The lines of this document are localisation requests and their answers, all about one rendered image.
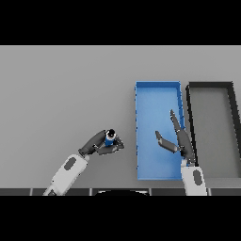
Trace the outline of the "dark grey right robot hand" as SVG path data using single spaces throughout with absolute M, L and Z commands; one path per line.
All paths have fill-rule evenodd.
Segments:
M 177 136 L 177 143 L 174 144 L 164 139 L 158 131 L 155 131 L 156 139 L 160 147 L 172 152 L 179 152 L 188 164 L 195 166 L 196 157 L 190 138 L 184 128 L 181 127 L 173 110 L 170 110 L 170 119 L 173 123 L 174 131 Z

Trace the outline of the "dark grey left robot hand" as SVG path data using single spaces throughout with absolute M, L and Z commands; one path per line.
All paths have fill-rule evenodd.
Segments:
M 105 133 L 107 130 L 102 130 L 96 135 L 94 135 L 82 148 L 78 151 L 82 157 L 87 157 L 97 153 L 99 155 L 105 155 L 110 153 L 115 153 L 118 150 L 124 148 L 124 144 L 120 137 L 116 133 L 115 140 L 111 146 L 105 146 Z

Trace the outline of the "blue pipe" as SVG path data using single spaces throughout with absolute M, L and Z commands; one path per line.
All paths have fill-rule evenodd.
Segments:
M 105 133 L 105 140 L 104 144 L 105 146 L 111 146 L 115 140 L 116 132 L 114 129 L 109 129 Z

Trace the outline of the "dark grey bin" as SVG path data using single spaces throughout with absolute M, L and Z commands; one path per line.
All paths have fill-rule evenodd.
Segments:
M 194 152 L 205 178 L 241 178 L 241 122 L 233 82 L 185 88 Z

